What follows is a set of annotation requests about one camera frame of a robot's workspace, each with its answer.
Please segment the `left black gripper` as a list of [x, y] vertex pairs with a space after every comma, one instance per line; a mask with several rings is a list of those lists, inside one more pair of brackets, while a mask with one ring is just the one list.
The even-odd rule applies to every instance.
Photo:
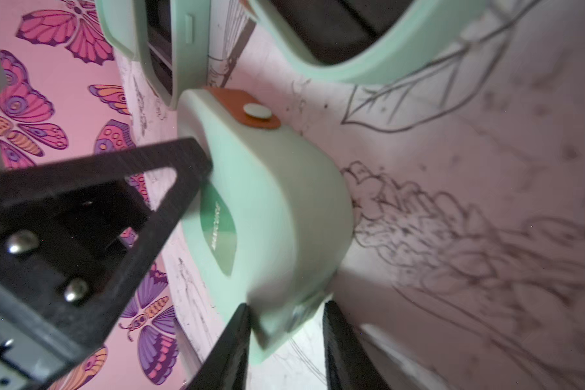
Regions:
[[63, 276], [0, 275], [0, 389], [47, 389], [85, 360]]

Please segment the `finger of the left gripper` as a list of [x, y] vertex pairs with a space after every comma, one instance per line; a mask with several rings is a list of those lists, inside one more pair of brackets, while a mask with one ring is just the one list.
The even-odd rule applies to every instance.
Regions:
[[212, 169], [193, 138], [0, 172], [0, 275], [63, 276], [100, 347]]

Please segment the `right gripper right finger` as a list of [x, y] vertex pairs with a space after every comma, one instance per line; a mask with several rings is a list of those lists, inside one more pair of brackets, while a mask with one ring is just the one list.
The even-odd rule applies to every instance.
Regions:
[[323, 339], [329, 390], [389, 389], [334, 301], [324, 307]]

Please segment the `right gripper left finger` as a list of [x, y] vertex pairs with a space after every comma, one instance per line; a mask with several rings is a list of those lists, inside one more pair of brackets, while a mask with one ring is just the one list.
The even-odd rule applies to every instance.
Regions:
[[206, 361], [185, 389], [245, 390], [250, 336], [250, 307], [242, 303], [237, 307]]

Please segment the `green clipper case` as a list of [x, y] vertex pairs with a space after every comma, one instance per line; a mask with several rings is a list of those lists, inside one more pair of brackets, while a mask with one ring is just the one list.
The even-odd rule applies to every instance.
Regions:
[[269, 358], [311, 319], [353, 238], [345, 180], [320, 148], [240, 89], [188, 89], [178, 134], [213, 169], [181, 221], [224, 320], [251, 312], [250, 362]]

